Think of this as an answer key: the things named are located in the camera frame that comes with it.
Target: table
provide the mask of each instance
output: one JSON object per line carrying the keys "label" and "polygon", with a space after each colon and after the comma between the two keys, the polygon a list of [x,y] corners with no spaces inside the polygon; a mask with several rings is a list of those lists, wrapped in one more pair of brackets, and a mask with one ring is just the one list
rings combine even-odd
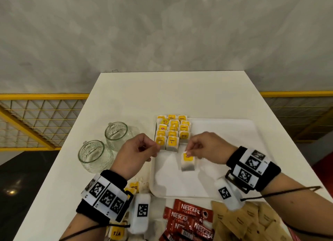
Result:
{"label": "table", "polygon": [[[251,119],[285,174],[305,186],[322,185],[244,71],[102,73],[14,240],[60,238],[93,177],[77,159],[84,141],[105,141],[104,130],[113,121],[153,138],[156,116],[168,113]],[[148,179],[149,169],[146,163],[138,176]],[[325,189],[318,193],[333,201]],[[209,201],[193,202],[209,206]]]}

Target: white tray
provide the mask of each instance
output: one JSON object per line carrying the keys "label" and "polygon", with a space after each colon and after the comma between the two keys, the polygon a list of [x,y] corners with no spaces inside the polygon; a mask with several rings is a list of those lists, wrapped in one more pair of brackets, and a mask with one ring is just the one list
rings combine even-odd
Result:
{"label": "white tray", "polygon": [[[255,148],[270,156],[251,120],[214,118],[189,118],[188,120],[192,123],[191,134],[204,131],[215,132],[235,146]],[[221,201],[220,194],[214,187],[214,180],[200,170],[200,165],[208,165],[212,171],[219,172],[221,176],[225,175],[229,168],[226,165],[211,163],[206,159],[197,159],[195,171],[182,172],[180,155],[185,147],[185,144],[179,145],[178,153],[163,150],[156,158],[152,158],[149,182],[151,192],[156,197],[163,198],[207,198]],[[243,197],[255,196],[260,194],[256,191],[243,193]]]}

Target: dark floor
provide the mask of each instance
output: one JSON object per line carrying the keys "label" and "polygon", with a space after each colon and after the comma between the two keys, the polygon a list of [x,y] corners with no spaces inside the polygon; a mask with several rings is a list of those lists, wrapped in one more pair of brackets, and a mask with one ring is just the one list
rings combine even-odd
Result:
{"label": "dark floor", "polygon": [[0,240],[12,241],[59,151],[26,151],[0,165]]}

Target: forearm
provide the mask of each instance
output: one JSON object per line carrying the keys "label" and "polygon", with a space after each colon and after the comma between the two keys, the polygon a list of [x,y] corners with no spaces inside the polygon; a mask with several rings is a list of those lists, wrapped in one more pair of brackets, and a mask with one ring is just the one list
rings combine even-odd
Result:
{"label": "forearm", "polygon": [[[94,222],[90,218],[82,214],[76,214],[64,234],[60,239],[68,237],[71,234],[74,234],[78,231],[84,230],[86,228],[98,225],[97,222]],[[75,237],[68,239],[69,241],[102,241],[104,240],[106,233],[106,227],[97,228],[94,230],[87,231]]]}
{"label": "forearm", "polygon": [[[297,181],[280,173],[266,186],[261,194],[265,195],[302,187],[304,186]],[[283,221],[290,226],[308,232],[333,235],[333,204],[315,192],[301,190],[265,199]],[[311,236],[298,235],[303,241],[314,240]]]}

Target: empty glass jar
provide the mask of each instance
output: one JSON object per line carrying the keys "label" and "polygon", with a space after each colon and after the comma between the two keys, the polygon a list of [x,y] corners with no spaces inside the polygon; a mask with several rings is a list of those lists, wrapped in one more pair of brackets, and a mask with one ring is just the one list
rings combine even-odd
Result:
{"label": "empty glass jar", "polygon": [[133,137],[128,126],[123,122],[110,123],[105,130],[105,138],[108,146],[118,152],[121,146],[130,138]]}
{"label": "empty glass jar", "polygon": [[113,152],[99,140],[85,142],[78,153],[83,167],[90,173],[109,169],[114,161]]}

